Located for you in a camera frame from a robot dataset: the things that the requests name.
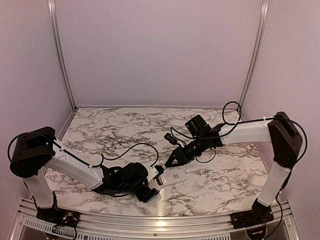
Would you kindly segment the black AAA battery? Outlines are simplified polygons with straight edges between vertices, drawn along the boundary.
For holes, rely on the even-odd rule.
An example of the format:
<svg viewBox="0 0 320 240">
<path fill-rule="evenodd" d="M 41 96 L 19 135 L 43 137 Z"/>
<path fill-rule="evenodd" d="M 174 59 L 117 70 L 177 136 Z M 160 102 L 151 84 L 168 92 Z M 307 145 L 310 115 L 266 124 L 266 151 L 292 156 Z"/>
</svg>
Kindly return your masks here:
<svg viewBox="0 0 320 240">
<path fill-rule="evenodd" d="M 167 183 L 166 179 L 163 176 L 158 176 L 155 180 L 160 187 L 165 186 Z"/>
</svg>

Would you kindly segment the white remote control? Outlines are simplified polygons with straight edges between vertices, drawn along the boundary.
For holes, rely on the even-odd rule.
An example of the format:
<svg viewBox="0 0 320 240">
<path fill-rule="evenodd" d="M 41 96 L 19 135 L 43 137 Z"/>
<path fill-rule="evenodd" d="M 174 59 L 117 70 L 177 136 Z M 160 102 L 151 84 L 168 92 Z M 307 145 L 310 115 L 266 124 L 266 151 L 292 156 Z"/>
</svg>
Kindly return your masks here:
<svg viewBox="0 0 320 240">
<path fill-rule="evenodd" d="M 160 188 L 173 186 L 179 183 L 185 182 L 188 177 L 184 170 L 173 170 L 173 171 L 165 171 L 162 175 L 160 175 L 166 179 L 165 186 L 159 186 Z"/>
</svg>

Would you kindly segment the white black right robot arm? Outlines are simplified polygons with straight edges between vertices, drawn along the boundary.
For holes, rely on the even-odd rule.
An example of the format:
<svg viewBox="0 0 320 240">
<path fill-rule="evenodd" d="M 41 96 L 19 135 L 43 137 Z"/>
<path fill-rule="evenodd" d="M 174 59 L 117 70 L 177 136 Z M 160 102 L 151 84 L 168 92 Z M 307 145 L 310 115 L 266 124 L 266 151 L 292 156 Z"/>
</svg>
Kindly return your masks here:
<svg viewBox="0 0 320 240">
<path fill-rule="evenodd" d="M 196 115 L 185 126 L 191 133 L 191 142 L 172 151 L 165 163 L 167 168 L 186 165 L 210 148 L 255 142 L 272 145 L 273 165 L 262 191 L 247 214 L 252 224 L 260 223 L 267 216 L 271 204 L 288 183 L 293 168 L 306 153 L 301 148 L 308 146 L 304 129 L 283 111 L 272 117 L 234 124 L 223 122 L 215 127 L 210 127 L 200 115 Z"/>
</svg>

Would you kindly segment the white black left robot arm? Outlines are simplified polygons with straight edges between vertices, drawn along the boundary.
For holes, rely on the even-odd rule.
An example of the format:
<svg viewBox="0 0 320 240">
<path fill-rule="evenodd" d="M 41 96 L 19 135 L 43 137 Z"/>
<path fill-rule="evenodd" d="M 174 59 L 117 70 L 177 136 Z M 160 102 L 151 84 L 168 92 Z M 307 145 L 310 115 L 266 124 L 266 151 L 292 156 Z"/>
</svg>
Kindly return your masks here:
<svg viewBox="0 0 320 240">
<path fill-rule="evenodd" d="M 159 193 L 156 179 L 164 173 L 161 165 L 154 162 L 146 167 L 140 162 L 131 162 L 123 167 L 106 167 L 104 156 L 94 165 L 69 151 L 55 133 L 50 126 L 24 132 L 15 136 L 7 147 L 11 172 L 24 181 L 36 206 L 51 222 L 60 222 L 64 215 L 47 183 L 44 168 L 61 172 L 99 195 L 113 198 L 135 195 L 146 203 Z"/>
</svg>

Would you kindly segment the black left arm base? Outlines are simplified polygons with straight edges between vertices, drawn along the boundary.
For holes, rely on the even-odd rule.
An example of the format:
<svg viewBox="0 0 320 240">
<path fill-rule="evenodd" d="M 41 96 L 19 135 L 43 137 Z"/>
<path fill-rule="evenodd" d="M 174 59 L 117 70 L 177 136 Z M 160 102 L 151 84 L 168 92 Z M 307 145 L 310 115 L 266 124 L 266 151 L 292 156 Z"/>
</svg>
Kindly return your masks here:
<svg viewBox="0 0 320 240">
<path fill-rule="evenodd" d="M 55 226 L 67 226 L 76 228 L 78 226 L 80 213 L 58 207 L 57 199 L 53 197 L 53 204 L 49 208 L 36 207 L 36 217 L 40 220 L 53 223 Z"/>
</svg>

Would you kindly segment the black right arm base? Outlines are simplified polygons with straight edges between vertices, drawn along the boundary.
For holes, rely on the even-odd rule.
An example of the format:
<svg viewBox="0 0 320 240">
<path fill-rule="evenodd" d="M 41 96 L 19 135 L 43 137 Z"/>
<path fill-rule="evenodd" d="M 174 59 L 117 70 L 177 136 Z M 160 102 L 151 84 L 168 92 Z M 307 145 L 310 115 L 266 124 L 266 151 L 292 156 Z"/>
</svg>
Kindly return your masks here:
<svg viewBox="0 0 320 240">
<path fill-rule="evenodd" d="M 273 221 L 275 218 L 271 206 L 261 204 L 257 198 L 250 210 L 234 212 L 230 214 L 230 219 L 233 228 L 240 229 L 263 225 Z"/>
</svg>

